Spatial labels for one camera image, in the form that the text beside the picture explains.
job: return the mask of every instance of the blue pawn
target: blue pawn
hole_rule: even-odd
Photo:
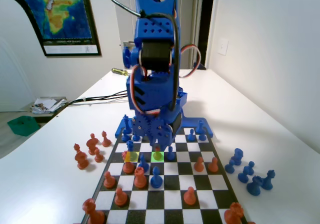
[[[234,164],[235,164],[235,161],[231,159],[229,161],[229,164],[224,166],[225,171],[230,174],[234,173],[235,172],[235,168],[233,167]]]
[[[129,126],[129,118],[127,115],[124,115],[122,118],[124,120],[125,129],[123,130],[123,133],[130,134],[132,132],[131,127]]]
[[[255,175],[252,178],[252,182],[250,182],[246,185],[246,189],[251,195],[259,196],[260,195],[260,186],[262,184],[263,184],[263,179],[260,176]]]
[[[124,130],[123,130],[123,136],[121,137],[121,140],[122,140],[123,142],[125,142],[125,143],[130,140],[130,136],[128,136],[128,135],[124,132]]]
[[[243,168],[243,172],[238,174],[238,179],[242,183],[247,183],[249,181],[248,175],[248,168],[245,166]]]
[[[188,141],[193,142],[196,140],[196,135],[194,135],[194,132],[195,131],[193,129],[190,130],[190,134],[187,136]]]
[[[126,142],[126,146],[128,147],[128,152],[134,151],[134,142],[132,140],[128,140]]]
[[[159,176],[160,171],[159,168],[157,166],[155,166],[152,170],[153,173],[153,177],[151,178],[150,184],[153,188],[159,188],[162,185],[162,177]]]
[[[145,156],[143,153],[140,155],[140,164],[139,167],[142,167],[144,172],[147,172],[149,170],[149,164],[145,160]]]
[[[169,146],[168,147],[168,155],[166,156],[166,158],[169,160],[169,161],[173,161],[175,159],[176,155],[173,153],[173,148],[172,146]]]
[[[234,150],[234,156],[231,157],[232,160],[234,160],[234,164],[237,166],[241,165],[241,158],[244,157],[244,152],[240,148],[236,148]]]
[[[266,174],[266,178],[263,178],[262,188],[265,190],[271,190],[274,186],[271,184],[271,179],[275,178],[275,170],[269,170]]]
[[[255,166],[255,163],[253,161],[249,161],[249,164],[246,166],[248,168],[248,175],[252,176],[255,171],[253,167]]]

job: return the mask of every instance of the black square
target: black square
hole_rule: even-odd
[[[178,162],[179,175],[193,175],[192,166],[190,162]]]
[[[165,208],[165,192],[163,190],[148,191],[146,208],[152,210],[163,210]]]
[[[196,163],[198,160],[198,157],[202,157],[202,155],[200,151],[189,151],[189,157],[192,163]]]
[[[176,149],[176,152],[187,152],[188,151],[187,143],[176,143],[175,149]]]
[[[164,223],[175,224],[184,223],[184,215],[181,210],[164,210]]]
[[[165,163],[176,163],[177,162],[177,153],[176,152],[173,152],[173,153],[174,153],[174,159],[173,160],[168,160],[168,158],[167,158],[168,152],[164,153],[164,162]]]
[[[217,209],[201,210],[203,224],[222,224],[222,220]]]
[[[213,194],[219,209],[229,209],[232,203],[237,202],[230,190],[214,190]]]
[[[210,142],[200,142],[199,147],[201,152],[213,152],[215,149],[214,145]]]
[[[132,191],[148,191],[148,187],[149,187],[149,176],[145,175],[146,178],[146,184],[143,188],[138,188],[135,186],[135,184],[133,183],[133,188]]]
[[[123,192],[125,192],[127,194],[127,196],[128,196],[128,199],[126,200],[126,203],[123,206],[116,205],[116,203],[115,203],[116,194],[114,194],[110,210],[128,210],[129,203],[130,203],[131,191],[124,190]]]
[[[126,224],[145,223],[146,210],[128,210]]]
[[[193,178],[197,190],[212,190],[208,175],[194,175]]]
[[[160,174],[159,175],[164,175],[165,173],[165,164],[163,162],[151,162],[150,164],[150,175],[153,175],[153,169],[154,167],[158,167]]]
[[[187,203],[185,203],[184,201],[184,195],[187,192],[187,190],[181,190],[180,194],[181,194],[181,202],[182,202],[182,209],[200,209],[200,204],[199,204],[199,199],[198,199],[198,195],[197,195],[197,191],[194,191],[195,194],[195,204],[193,205],[188,205]]]
[[[178,175],[164,175],[165,190],[180,190],[180,182]]]
[[[108,189],[108,188],[106,188],[104,186],[104,183],[102,182],[102,185],[101,185],[101,188],[100,188],[100,192],[102,192],[102,191],[115,191],[117,189],[120,176],[119,175],[114,175],[113,177],[115,178],[114,186],[112,188]]]

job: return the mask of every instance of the chess piece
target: chess piece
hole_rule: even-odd
[[[98,148],[94,150],[94,154],[95,154],[94,160],[97,163],[101,163],[104,160],[104,156],[100,154],[100,150]]]
[[[210,172],[216,173],[219,168],[218,168],[218,158],[214,157],[212,158],[212,162],[208,164],[208,169]]]
[[[244,216],[244,209],[238,202],[233,202],[230,209],[224,212],[224,221],[226,224],[241,224],[241,218]]]
[[[192,206],[193,204],[196,203],[196,195],[195,195],[195,190],[192,186],[188,187],[188,190],[186,191],[186,193],[183,195],[183,200],[185,203],[187,203],[188,205]]]
[[[105,131],[102,132],[102,137],[102,146],[104,146],[105,148],[109,147],[112,144],[112,142],[107,138],[107,133]]]
[[[118,187],[115,190],[115,194],[114,203],[119,207],[124,206],[128,200],[127,193],[123,192],[121,187]]]
[[[194,164],[194,169],[199,173],[202,172],[205,168],[203,162],[204,159],[201,156],[199,156],[196,163]]]
[[[103,185],[108,189],[113,188],[116,184],[116,179],[110,175],[110,171],[106,171],[103,175],[105,177]]]
[[[135,175],[134,185],[137,188],[144,188],[147,184],[147,178],[145,176],[145,170],[143,169],[143,167],[138,166],[134,170],[134,175]]]
[[[80,170],[85,169],[89,165],[89,161],[87,160],[87,155],[82,151],[78,152],[75,155],[74,159],[78,162],[77,166]]]
[[[88,224],[103,224],[105,222],[105,214],[101,210],[96,210],[93,198],[86,200],[82,205],[82,209],[89,215]]]

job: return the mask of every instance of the orange pawn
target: orange pawn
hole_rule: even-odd
[[[224,212],[224,221],[226,224],[241,224],[241,218],[244,216],[244,209],[238,202],[233,202],[230,209]]]
[[[110,175],[110,171],[106,171],[103,175],[105,177],[103,185],[108,189],[113,188],[116,184],[116,179]]]
[[[212,158],[212,162],[208,164],[208,169],[213,173],[216,173],[219,170],[218,158],[216,157]]]
[[[195,195],[195,190],[192,186],[189,186],[188,190],[183,195],[183,200],[185,203],[187,203],[190,206],[196,203],[197,198]]]

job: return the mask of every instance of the captured chess piece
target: captured chess piece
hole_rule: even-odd
[[[212,158],[212,162],[208,164],[208,169],[210,172],[216,173],[219,168],[218,168],[218,158],[214,157]]]
[[[105,222],[105,214],[101,210],[96,210],[93,198],[86,200],[82,205],[82,209],[89,215],[88,224],[103,224]]]
[[[105,148],[109,147],[112,144],[112,142],[107,138],[107,133],[105,131],[102,132],[102,137],[102,146],[104,146]]]
[[[82,151],[78,152],[75,155],[74,159],[78,162],[77,166],[80,170],[85,169],[89,165],[89,161],[87,160],[87,155]]]
[[[224,212],[224,221],[226,224],[241,224],[241,218],[244,216],[244,209],[238,202],[233,202],[230,209]]]
[[[105,178],[103,185],[108,189],[113,188],[116,184],[116,179],[110,175],[110,171],[106,171],[103,175]]]
[[[128,200],[127,193],[123,192],[121,187],[118,187],[115,190],[115,194],[114,203],[119,207],[124,206]]]
[[[104,160],[104,156],[100,154],[100,150],[98,148],[94,150],[94,154],[95,154],[94,160],[97,163],[101,163]]]
[[[202,172],[205,168],[203,162],[204,159],[201,156],[199,156],[196,163],[194,164],[194,169],[199,173]]]
[[[188,190],[186,191],[186,193],[184,193],[183,195],[183,200],[185,203],[187,203],[188,205],[192,206],[196,203],[197,198],[195,195],[195,190],[192,186],[188,187]]]

